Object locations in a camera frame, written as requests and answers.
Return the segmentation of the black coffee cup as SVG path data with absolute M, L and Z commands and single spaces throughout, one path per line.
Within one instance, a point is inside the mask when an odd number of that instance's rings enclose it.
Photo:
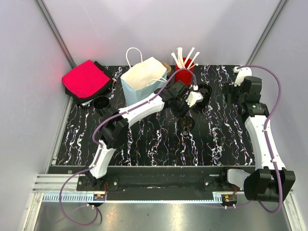
M 182 135 L 188 135 L 195 127 L 194 119 L 187 115 L 179 118 L 177 124 Z
M 110 100 L 106 96 L 98 96 L 93 100 L 93 107 L 99 115 L 103 116 L 111 107 Z

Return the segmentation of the brown pulp cup carrier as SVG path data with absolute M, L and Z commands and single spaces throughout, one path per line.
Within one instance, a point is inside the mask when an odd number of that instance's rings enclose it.
M 167 64 L 166 62 L 161 62 L 161 64 L 167 69 L 167 76 L 169 76 L 171 74 L 172 68 L 169 64 Z

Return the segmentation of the light blue paper bag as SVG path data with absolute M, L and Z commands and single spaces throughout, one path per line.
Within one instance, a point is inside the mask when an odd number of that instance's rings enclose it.
M 154 57 L 143 60 L 141 55 L 141 61 L 131 65 L 128 52 L 132 49 L 130 47 L 126 51 L 129 69 L 120 77 L 127 106 L 147 98 L 167 81 L 167 68 Z

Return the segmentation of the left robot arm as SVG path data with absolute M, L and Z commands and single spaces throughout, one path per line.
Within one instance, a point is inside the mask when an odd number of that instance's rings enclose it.
M 194 91 L 178 81 L 173 86 L 157 89 L 149 97 L 131 106 L 116 109 L 108 108 L 98 130 L 94 132 L 94 142 L 98 149 L 86 173 L 87 185 L 97 191 L 103 187 L 103 177 L 114 152 L 124 143 L 129 128 L 145 117 L 170 109 L 174 116 L 184 117 L 195 104 Z

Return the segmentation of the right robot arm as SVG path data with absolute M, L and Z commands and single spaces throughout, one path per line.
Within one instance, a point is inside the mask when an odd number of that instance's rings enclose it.
M 247 76 L 242 83 L 223 83 L 226 100 L 238 106 L 238 113 L 250 136 L 255 155 L 255 171 L 230 168 L 218 179 L 219 187 L 229 191 L 243 189 L 249 201 L 284 201 L 295 183 L 295 173 L 287 170 L 275 146 L 267 105 L 260 102 L 262 80 Z

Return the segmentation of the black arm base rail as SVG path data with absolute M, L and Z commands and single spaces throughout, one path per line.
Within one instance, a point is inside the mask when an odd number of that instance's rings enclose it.
M 95 180 L 89 173 L 80 176 L 78 191 L 107 191 L 107 201 L 180 202 L 215 201 L 215 194 L 240 192 L 227 182 L 226 167 L 108 167 Z

